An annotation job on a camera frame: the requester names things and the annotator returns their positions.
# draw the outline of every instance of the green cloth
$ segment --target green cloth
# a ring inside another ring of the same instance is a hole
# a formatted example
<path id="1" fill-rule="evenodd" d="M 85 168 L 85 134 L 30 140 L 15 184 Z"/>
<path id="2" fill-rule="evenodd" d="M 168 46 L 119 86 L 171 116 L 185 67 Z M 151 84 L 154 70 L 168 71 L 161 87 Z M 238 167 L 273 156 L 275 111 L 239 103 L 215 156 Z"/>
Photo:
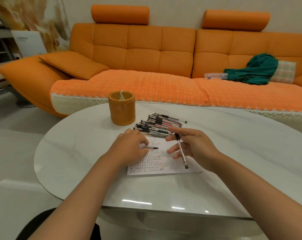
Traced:
<path id="1" fill-rule="evenodd" d="M 255 85 L 266 85 L 277 70 L 278 60 L 263 53 L 253 56 L 244 69 L 224 69 L 227 80 Z"/>

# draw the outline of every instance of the white paper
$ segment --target white paper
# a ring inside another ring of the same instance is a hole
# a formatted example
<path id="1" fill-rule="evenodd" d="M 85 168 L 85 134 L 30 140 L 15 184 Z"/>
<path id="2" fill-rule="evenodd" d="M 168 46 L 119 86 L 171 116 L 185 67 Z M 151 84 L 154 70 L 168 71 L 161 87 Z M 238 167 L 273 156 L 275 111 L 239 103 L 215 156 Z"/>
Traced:
<path id="1" fill-rule="evenodd" d="M 167 149 L 177 143 L 177 141 L 165 141 L 164 138 L 148 137 L 149 147 L 159 149 L 149 149 L 149 153 L 138 163 L 128 166 L 127 175 L 144 174 L 168 174 L 168 173 L 200 173 L 203 168 L 189 156 L 186 162 L 189 166 L 185 169 L 182 158 L 173 159 L 174 154 L 168 154 Z"/>
<path id="2" fill-rule="evenodd" d="M 40 32 L 19 30 L 11 32 L 23 57 L 47 53 Z"/>

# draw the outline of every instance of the painting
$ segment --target painting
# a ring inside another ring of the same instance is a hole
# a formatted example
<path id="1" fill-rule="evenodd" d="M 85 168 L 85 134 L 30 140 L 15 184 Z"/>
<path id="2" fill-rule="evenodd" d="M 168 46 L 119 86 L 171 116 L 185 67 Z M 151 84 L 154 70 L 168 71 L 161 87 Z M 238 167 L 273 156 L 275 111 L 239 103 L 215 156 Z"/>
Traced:
<path id="1" fill-rule="evenodd" d="M 11 30 L 39 31 L 47 52 L 69 49 L 62 0 L 0 0 L 0 18 Z"/>

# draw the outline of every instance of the white wall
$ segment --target white wall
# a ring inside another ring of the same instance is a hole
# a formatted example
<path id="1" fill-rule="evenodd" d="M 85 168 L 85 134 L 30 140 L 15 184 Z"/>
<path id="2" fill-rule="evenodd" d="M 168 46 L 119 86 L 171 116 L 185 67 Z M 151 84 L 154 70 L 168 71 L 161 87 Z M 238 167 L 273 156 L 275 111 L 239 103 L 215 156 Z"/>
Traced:
<path id="1" fill-rule="evenodd" d="M 206 9 L 271 12 L 265 31 L 302 33 L 302 0 L 63 0 L 70 27 L 93 22 L 92 4 L 148 6 L 150 25 L 199 28 Z"/>

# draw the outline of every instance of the orange sofa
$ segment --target orange sofa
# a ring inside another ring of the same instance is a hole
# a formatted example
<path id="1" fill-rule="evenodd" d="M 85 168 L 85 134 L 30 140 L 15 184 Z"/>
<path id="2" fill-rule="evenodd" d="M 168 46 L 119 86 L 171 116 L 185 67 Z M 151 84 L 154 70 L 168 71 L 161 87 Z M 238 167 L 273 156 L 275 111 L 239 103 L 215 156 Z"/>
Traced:
<path id="1" fill-rule="evenodd" d="M 202 28 L 149 26 L 148 7 L 93 5 L 95 23 L 75 24 L 70 51 L 27 57 L 0 73 L 39 108 L 64 117 L 128 90 L 141 102 L 245 109 L 302 123 L 302 34 L 261 32 L 270 15 L 207 10 Z M 245 68 L 257 54 L 297 62 L 293 84 L 205 80 Z"/>

